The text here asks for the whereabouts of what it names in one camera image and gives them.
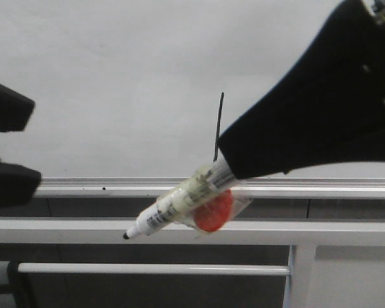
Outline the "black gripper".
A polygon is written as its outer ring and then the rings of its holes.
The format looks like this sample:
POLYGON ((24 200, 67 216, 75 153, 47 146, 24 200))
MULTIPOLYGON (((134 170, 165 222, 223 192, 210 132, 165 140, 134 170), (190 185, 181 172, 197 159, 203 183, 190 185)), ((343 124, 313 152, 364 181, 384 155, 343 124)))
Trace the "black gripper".
POLYGON ((342 1, 291 70, 219 138, 238 179, 385 162, 385 1, 342 1))

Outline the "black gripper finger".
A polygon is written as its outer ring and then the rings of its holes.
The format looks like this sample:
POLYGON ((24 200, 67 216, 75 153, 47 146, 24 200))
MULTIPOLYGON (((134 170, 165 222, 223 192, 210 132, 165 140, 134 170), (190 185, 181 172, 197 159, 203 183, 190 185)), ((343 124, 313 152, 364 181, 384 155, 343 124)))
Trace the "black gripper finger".
POLYGON ((32 99, 0 84, 0 132, 22 132, 34 108, 32 99))
POLYGON ((36 170, 0 160, 0 209, 29 203, 41 180, 36 170))

